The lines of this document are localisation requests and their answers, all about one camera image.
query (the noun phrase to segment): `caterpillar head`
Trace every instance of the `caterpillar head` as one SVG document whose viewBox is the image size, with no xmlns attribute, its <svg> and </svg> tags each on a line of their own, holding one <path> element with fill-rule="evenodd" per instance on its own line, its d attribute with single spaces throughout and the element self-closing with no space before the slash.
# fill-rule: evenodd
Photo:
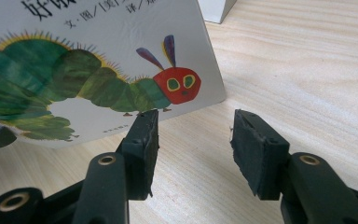
<svg viewBox="0 0 358 224">
<path fill-rule="evenodd" d="M 161 72 L 155 75 L 153 79 L 172 104 L 179 105 L 192 101 L 200 90 L 201 79 L 199 75 L 191 69 L 176 67 L 173 35 L 167 35 L 162 46 L 165 55 L 172 65 L 171 68 L 165 70 L 147 49 L 140 48 L 136 51 L 141 57 L 161 69 Z"/>
</svg>

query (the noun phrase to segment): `green caterpillar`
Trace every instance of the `green caterpillar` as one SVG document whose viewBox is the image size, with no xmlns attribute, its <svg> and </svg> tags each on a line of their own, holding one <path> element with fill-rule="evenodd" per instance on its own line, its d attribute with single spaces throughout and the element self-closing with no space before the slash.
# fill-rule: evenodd
<svg viewBox="0 0 358 224">
<path fill-rule="evenodd" d="M 0 48 L 0 123 L 16 127 L 25 137 L 71 141 L 70 121 L 54 117 L 54 102 L 80 97 L 117 112 L 166 109 L 193 100 L 200 78 L 188 68 L 176 67 L 174 40 L 165 37 L 163 50 L 172 64 L 163 69 L 147 50 L 136 51 L 161 69 L 153 78 L 128 81 L 103 57 L 87 49 L 71 49 L 50 35 L 19 38 Z"/>
</svg>

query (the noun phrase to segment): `caterpillar eye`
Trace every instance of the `caterpillar eye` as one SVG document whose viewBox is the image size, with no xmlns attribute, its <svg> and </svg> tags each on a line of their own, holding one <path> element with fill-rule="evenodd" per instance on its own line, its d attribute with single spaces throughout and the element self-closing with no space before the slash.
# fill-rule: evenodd
<svg viewBox="0 0 358 224">
<path fill-rule="evenodd" d="M 193 75 L 187 75 L 183 77 L 183 83 L 186 89 L 190 89 L 195 82 L 196 82 L 196 78 Z"/>
<path fill-rule="evenodd" d="M 177 91 L 180 88 L 180 84 L 176 78 L 170 78 L 167 80 L 167 88 L 169 91 Z"/>
</svg>

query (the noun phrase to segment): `wooden table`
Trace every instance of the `wooden table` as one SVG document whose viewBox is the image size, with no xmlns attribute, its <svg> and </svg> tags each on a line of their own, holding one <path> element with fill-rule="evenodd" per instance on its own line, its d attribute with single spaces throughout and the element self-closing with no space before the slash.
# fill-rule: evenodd
<svg viewBox="0 0 358 224">
<path fill-rule="evenodd" d="M 291 143 L 326 159 L 358 189 L 358 1 L 238 0 L 207 29 L 225 102 L 159 124 L 154 197 L 131 202 L 132 223 L 282 223 L 232 159 L 234 110 L 252 111 Z M 94 156 L 125 133 L 64 149 L 0 149 L 0 194 L 37 187 L 49 196 L 85 177 Z"/>
</svg>

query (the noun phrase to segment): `wood grain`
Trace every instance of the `wood grain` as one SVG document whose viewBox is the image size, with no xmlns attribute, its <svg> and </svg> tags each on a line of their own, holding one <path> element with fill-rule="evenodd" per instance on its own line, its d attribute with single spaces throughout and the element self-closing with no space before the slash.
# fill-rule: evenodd
<svg viewBox="0 0 358 224">
<path fill-rule="evenodd" d="M 159 124 L 154 197 L 130 203 L 131 222 L 282 223 L 279 202 L 258 201 L 232 160 L 237 108 L 265 119 L 291 153 L 323 157 L 358 189 L 358 1 L 238 0 L 222 24 L 206 24 L 227 99 Z M 124 136 L 1 148 L 0 194 L 64 189 Z"/>
</svg>

